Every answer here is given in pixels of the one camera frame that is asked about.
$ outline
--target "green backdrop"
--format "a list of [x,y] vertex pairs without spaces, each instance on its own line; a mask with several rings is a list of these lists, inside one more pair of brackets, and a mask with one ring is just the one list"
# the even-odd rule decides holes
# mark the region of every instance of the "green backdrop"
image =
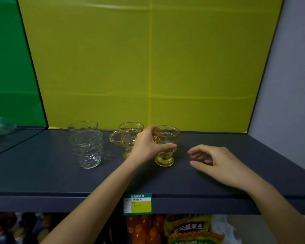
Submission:
[[0,0],[0,116],[46,126],[16,0]]

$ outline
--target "amber glass mug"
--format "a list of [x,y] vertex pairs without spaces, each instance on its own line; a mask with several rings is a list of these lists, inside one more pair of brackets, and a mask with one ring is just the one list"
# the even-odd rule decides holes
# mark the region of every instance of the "amber glass mug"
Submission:
[[[125,148],[125,153],[123,154],[123,158],[126,159],[130,152],[132,151],[134,140],[136,139],[138,133],[143,131],[143,125],[138,122],[126,122],[119,126],[118,131],[114,131],[110,134],[110,141],[117,144],[122,145]],[[121,134],[121,140],[114,140],[113,136],[117,133]]]
[[[179,138],[180,131],[176,127],[172,126],[159,126],[155,127],[153,130],[154,141],[157,144],[166,144],[166,143],[177,143]],[[156,164],[168,167],[174,163],[173,153],[175,149],[163,151],[155,157]]]

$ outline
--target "yellow backdrop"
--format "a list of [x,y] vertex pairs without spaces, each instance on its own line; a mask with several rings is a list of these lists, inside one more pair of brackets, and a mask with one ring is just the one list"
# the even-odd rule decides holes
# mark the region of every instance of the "yellow backdrop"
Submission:
[[50,128],[246,132],[282,0],[19,0]]

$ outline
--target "green price label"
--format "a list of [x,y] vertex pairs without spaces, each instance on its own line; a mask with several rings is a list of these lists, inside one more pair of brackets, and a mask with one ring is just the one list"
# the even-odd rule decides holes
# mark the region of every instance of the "green price label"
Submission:
[[152,194],[126,194],[123,197],[123,215],[150,215]]

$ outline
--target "dark gray shelf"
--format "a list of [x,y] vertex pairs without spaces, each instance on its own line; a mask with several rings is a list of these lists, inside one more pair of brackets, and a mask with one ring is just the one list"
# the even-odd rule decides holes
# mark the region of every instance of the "dark gray shelf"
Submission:
[[[103,133],[104,159],[93,169],[80,168],[65,130],[45,130],[0,154],[0,211],[72,211],[123,162],[123,147]],[[305,214],[305,170],[245,134],[182,133],[175,164],[147,162],[126,193],[152,193],[153,213],[258,214],[246,193],[190,166],[187,150],[200,143],[227,147]]]
[[18,145],[30,137],[37,135],[43,129],[15,129],[10,134],[0,136],[0,153],[8,150],[9,148]]

